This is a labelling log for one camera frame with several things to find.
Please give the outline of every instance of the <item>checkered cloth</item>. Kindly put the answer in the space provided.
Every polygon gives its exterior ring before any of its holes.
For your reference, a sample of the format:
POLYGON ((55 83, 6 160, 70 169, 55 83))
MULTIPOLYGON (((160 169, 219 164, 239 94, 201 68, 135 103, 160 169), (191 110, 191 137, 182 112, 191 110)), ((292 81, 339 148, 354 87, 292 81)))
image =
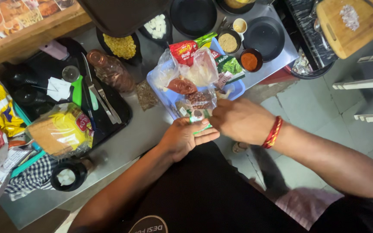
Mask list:
POLYGON ((36 189, 54 189, 50 183, 51 173, 60 162, 45 154, 26 170, 12 178, 5 188, 5 193, 9 194, 11 201, 15 201, 36 189))

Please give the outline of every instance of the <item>bowl of chili powder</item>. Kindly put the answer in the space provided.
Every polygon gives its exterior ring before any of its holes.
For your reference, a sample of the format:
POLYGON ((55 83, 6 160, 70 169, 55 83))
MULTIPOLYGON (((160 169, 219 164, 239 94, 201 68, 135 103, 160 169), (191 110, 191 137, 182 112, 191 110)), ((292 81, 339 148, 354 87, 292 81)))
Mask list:
POLYGON ((248 72, 257 72, 263 66, 263 56, 256 49, 246 49, 241 53, 240 65, 248 72))

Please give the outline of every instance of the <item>red thread bracelet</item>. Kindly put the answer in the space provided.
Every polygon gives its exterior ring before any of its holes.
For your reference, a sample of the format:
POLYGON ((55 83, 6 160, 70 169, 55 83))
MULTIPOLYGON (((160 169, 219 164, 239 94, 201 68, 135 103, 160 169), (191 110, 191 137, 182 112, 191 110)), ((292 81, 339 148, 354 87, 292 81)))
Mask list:
POLYGON ((270 131, 269 135, 267 136, 266 140, 264 141, 262 147, 269 149, 274 145, 277 139, 277 135, 282 125, 283 125, 283 119, 280 116, 277 116, 276 121, 274 122, 273 128, 270 131))

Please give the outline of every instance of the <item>person's left hand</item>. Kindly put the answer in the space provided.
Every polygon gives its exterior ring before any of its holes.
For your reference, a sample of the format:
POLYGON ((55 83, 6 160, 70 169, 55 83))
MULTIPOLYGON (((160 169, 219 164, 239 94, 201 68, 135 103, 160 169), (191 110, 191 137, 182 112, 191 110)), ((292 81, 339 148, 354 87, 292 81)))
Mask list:
POLYGON ((220 132, 213 127, 194 134, 194 132, 204 129, 208 124, 208 119, 189 124, 188 117, 178 118, 169 127, 157 146, 168 153, 173 162, 179 162, 195 146, 215 140, 220 136, 220 132))

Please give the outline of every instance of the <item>black t-shirt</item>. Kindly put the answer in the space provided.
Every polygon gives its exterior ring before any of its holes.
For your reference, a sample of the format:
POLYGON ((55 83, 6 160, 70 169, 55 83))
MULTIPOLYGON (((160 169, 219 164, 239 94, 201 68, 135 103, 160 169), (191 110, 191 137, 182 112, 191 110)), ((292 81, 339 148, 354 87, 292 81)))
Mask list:
MULTIPOLYGON (((307 232, 236 174, 215 143, 174 164, 105 232, 307 232)), ((373 232, 373 203, 344 197, 310 232, 373 232)))

